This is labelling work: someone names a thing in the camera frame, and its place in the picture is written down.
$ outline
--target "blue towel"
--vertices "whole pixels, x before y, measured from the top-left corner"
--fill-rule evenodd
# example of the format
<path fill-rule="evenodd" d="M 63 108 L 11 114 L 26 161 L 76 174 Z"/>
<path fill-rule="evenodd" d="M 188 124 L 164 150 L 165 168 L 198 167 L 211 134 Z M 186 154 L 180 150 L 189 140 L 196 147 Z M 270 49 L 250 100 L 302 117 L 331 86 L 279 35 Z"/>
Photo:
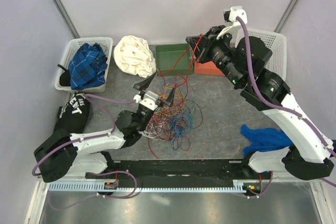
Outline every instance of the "blue towel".
<path fill-rule="evenodd" d="M 71 89 L 83 90 L 104 84 L 106 60 L 98 44 L 83 44 L 69 63 Z"/>
<path fill-rule="evenodd" d="M 240 128 L 241 134 L 249 139 L 252 144 L 244 148 L 244 156 L 250 152 L 276 151 L 293 144 L 289 137 L 277 129 L 267 128 L 252 130 L 243 124 Z"/>

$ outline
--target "gray wall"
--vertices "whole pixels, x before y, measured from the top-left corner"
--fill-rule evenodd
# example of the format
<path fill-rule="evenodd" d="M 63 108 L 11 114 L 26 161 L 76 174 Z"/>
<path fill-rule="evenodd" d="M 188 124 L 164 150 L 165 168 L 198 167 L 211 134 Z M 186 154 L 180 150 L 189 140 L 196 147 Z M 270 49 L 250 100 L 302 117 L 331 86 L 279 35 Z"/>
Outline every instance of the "gray wall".
<path fill-rule="evenodd" d="M 336 140 L 336 0 L 300 0 L 282 33 L 287 80 L 315 125 Z M 336 169 L 330 178 L 336 183 Z M 326 186 L 336 209 L 336 189 Z"/>
<path fill-rule="evenodd" d="M 80 36 L 125 35 L 150 44 L 183 43 L 223 23 L 223 10 L 244 7 L 252 28 L 273 30 L 290 0 L 62 0 Z"/>
<path fill-rule="evenodd" d="M 34 149 L 53 130 L 56 65 L 71 35 L 51 0 L 0 0 L 0 222 L 23 223 Z"/>

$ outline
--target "laundry basket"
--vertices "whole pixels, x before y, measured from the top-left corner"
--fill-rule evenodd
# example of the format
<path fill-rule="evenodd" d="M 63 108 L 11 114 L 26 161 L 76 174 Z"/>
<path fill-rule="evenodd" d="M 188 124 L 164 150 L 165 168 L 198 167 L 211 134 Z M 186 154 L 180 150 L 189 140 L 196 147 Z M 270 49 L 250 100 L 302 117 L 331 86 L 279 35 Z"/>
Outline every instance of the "laundry basket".
<path fill-rule="evenodd" d="M 73 39 L 68 43 L 68 46 L 63 54 L 61 65 L 68 69 L 69 63 L 77 50 L 85 43 L 89 43 L 90 45 L 93 45 L 95 43 L 98 43 L 101 48 L 103 49 L 106 57 L 107 57 L 107 69 L 105 70 L 105 84 L 100 85 L 98 87 L 83 89 L 83 90 L 72 90 L 71 87 L 63 87 L 59 84 L 59 77 L 64 72 L 61 68 L 59 68 L 57 72 L 57 77 L 55 80 L 55 88 L 57 90 L 65 90 L 71 93 L 75 93 L 78 91 L 87 92 L 87 93 L 100 93 L 104 92 L 106 88 L 106 81 L 107 81 L 107 74 L 109 72 L 109 66 L 110 66 L 110 60 L 112 55 L 112 45 L 113 40 L 109 37 L 92 37 L 92 38 L 79 38 L 79 39 Z"/>
<path fill-rule="evenodd" d="M 267 48 L 271 49 L 272 57 L 266 64 L 266 68 L 278 75 L 285 81 L 287 68 L 287 40 L 282 34 L 273 31 L 265 31 L 258 29 L 248 29 L 248 35 L 260 38 Z M 236 47 L 239 41 L 244 37 L 242 29 L 238 31 L 236 39 Z"/>

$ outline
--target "plaid fabric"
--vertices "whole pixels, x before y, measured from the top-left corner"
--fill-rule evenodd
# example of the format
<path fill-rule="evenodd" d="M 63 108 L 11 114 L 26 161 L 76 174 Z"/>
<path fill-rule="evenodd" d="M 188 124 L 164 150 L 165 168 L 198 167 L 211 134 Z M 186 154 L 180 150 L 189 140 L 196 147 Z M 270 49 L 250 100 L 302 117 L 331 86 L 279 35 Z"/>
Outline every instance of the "plaid fabric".
<path fill-rule="evenodd" d="M 69 63 L 71 89 L 83 90 L 104 84 L 106 60 L 98 44 L 83 44 Z"/>

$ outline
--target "white cloth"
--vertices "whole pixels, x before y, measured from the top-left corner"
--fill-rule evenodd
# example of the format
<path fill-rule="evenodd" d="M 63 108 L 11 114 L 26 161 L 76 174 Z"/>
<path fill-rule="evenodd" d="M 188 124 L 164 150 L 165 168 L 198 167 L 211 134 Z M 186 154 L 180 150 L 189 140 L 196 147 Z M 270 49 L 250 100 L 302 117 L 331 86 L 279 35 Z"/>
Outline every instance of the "white cloth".
<path fill-rule="evenodd" d="M 147 40 L 125 36 L 114 48 L 114 60 L 118 68 L 133 75 L 148 77 L 156 71 L 156 63 Z"/>

